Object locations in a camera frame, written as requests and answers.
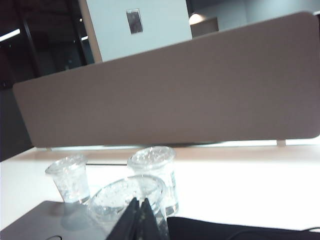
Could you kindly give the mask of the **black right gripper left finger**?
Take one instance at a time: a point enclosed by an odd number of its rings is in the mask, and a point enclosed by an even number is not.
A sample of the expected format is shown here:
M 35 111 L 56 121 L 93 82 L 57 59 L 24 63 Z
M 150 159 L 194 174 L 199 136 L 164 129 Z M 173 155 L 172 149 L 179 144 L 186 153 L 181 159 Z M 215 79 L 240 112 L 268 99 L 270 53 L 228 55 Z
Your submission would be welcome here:
M 134 197 L 106 239 L 131 240 L 138 210 L 139 201 Z

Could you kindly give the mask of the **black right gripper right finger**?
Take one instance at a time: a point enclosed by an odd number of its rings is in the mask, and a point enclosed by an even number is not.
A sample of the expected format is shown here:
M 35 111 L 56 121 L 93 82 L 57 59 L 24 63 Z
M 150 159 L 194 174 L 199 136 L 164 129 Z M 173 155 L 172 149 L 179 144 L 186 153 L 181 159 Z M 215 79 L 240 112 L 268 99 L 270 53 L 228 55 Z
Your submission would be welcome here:
M 169 229 L 166 218 L 162 215 L 155 216 L 148 198 L 145 198 L 140 207 L 138 218 L 139 240 L 169 240 Z

